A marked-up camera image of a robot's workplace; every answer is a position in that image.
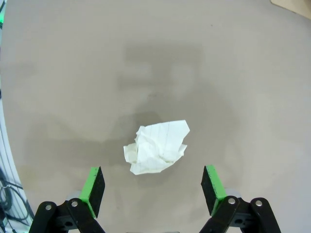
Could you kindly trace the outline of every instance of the brown object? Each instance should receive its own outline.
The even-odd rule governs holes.
[[[271,0],[271,3],[311,19],[311,0]]]

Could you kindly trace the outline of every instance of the table surface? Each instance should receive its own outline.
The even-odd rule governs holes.
[[[101,166],[106,232],[199,232],[214,164],[284,232],[311,227],[311,21],[268,0],[10,0],[1,85],[13,157],[34,210]],[[185,156],[135,176],[140,125],[185,119]]]

